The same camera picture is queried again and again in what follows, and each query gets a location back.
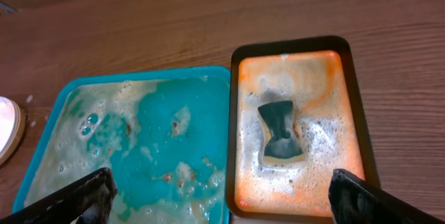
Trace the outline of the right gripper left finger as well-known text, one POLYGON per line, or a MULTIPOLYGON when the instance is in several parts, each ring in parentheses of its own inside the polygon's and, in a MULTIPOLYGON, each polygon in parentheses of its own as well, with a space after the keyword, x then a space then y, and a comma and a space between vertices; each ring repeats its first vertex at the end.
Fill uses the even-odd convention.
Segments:
POLYGON ((2 223, 108 223, 118 189, 110 168, 100 168, 1 219, 2 223))

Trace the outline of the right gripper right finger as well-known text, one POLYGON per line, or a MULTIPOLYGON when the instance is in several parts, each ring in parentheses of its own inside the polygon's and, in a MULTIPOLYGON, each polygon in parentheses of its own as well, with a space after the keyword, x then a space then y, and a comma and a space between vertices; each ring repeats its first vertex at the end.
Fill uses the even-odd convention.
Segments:
POLYGON ((444 224, 345 169, 333 170, 328 198, 336 224, 444 224))

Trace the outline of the dark green sponge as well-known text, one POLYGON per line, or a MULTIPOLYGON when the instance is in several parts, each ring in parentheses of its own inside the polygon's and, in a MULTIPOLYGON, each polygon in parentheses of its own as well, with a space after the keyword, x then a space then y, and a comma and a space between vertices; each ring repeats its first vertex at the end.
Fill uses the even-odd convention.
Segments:
POLYGON ((258 108, 270 138, 264 148, 264 156, 275 159, 291 159, 303 154, 299 140, 293 130, 293 102, 290 100, 271 102, 258 108))

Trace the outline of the yellow plate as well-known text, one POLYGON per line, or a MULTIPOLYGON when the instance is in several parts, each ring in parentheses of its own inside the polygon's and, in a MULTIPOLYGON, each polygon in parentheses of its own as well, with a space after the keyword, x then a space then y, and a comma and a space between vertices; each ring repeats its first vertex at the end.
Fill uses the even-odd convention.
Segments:
POLYGON ((23 109, 1 113, 1 165, 13 155, 24 135, 26 116, 23 109))

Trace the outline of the white plate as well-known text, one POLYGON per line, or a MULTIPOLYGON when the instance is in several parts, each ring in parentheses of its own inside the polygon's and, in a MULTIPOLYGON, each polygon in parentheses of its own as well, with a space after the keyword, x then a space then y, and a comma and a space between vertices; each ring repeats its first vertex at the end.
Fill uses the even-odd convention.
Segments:
POLYGON ((16 150, 25 128, 23 110, 14 101, 1 97, 1 164, 16 150))

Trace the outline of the black tray with soapy water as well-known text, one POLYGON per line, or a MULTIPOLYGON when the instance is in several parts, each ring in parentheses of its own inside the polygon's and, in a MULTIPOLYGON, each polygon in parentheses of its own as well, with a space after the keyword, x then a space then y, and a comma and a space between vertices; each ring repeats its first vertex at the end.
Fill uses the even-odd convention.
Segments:
POLYGON ((379 186, 353 57, 336 35, 257 43, 232 54, 225 198, 235 216, 331 223, 333 170, 379 186), (269 131, 261 105, 293 102, 303 154, 264 156, 269 131))

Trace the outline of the teal plastic tray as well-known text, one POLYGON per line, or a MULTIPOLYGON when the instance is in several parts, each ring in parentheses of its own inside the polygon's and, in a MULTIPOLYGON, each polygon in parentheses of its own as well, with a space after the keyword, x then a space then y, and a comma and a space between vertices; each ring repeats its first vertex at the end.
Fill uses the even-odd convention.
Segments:
POLYGON ((210 66, 68 83, 12 214, 110 168, 118 194, 108 223, 228 223, 229 78, 210 66))

